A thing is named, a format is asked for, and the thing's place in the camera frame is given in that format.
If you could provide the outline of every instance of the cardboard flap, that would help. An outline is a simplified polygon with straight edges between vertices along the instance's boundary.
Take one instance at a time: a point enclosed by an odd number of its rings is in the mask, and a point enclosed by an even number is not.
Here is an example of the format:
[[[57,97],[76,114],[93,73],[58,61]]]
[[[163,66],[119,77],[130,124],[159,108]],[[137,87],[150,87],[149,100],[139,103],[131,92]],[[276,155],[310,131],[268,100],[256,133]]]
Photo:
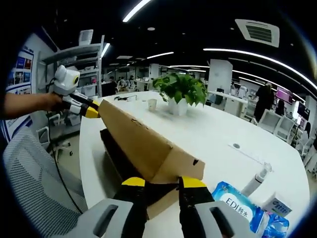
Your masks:
[[[171,152],[152,179],[152,183],[177,182],[178,177],[188,176],[202,180],[205,163],[174,145]]]
[[[99,114],[131,163],[151,181],[172,149],[169,141],[106,100]]]

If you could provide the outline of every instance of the desk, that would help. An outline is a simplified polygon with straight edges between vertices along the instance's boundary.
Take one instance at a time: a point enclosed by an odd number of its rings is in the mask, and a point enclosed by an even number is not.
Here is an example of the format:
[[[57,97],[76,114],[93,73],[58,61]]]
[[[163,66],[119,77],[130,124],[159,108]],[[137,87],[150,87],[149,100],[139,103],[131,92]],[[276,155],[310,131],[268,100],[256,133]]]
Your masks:
[[[210,191],[220,181],[242,189],[261,170],[260,162],[269,162],[274,172],[250,199],[262,204],[278,191],[293,209],[287,219],[290,230],[295,228],[308,207],[310,194],[303,162],[294,148],[269,132],[221,110],[199,104],[189,107],[187,115],[176,117],[167,112],[167,103],[158,93],[138,92],[126,96],[136,94],[138,101],[134,102],[114,101],[115,96],[104,99],[204,161],[203,181]],[[154,113],[148,111],[148,103],[142,101],[150,98],[158,100]],[[79,158],[88,208],[107,198],[109,192],[105,190],[114,186],[106,181],[107,173],[101,168],[105,149],[99,131],[104,128],[101,119],[82,118]],[[233,143],[239,144],[241,151],[234,149]],[[144,237],[183,237],[178,202],[146,223]]]
[[[226,105],[224,107],[224,111],[235,115],[237,117],[242,117],[242,113],[246,111],[248,101],[245,99],[241,99],[230,94],[225,94],[222,92],[209,91],[208,94],[215,94],[227,99]]]

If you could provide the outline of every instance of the computer monitor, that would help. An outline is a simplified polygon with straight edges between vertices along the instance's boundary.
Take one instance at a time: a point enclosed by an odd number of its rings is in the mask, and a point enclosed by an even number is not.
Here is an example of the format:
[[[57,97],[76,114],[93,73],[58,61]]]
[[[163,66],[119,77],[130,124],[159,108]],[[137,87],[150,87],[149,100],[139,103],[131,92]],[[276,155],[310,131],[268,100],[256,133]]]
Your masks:
[[[286,90],[286,89],[283,89],[283,88],[280,88],[280,87],[277,87],[277,91],[276,91],[276,97],[289,103],[289,104],[293,104],[293,94],[292,92]]]
[[[299,102],[297,113],[305,120],[308,120],[311,111],[303,103]]]

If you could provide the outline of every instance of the air conditioning vent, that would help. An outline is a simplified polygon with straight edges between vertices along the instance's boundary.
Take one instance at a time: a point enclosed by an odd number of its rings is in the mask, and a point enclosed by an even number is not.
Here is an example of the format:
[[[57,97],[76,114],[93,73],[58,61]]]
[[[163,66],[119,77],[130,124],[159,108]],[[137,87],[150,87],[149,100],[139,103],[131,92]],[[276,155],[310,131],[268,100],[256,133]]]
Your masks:
[[[279,28],[259,21],[235,19],[242,35],[248,41],[279,46]]]

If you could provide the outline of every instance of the white bottle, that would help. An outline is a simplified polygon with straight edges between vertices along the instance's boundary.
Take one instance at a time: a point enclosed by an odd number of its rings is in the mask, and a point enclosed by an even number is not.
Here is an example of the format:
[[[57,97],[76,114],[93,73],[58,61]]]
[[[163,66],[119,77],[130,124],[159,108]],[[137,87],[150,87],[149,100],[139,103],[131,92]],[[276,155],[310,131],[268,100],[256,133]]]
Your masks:
[[[262,170],[242,189],[241,193],[246,197],[250,196],[263,183],[265,177],[271,171],[271,165],[264,163]]]

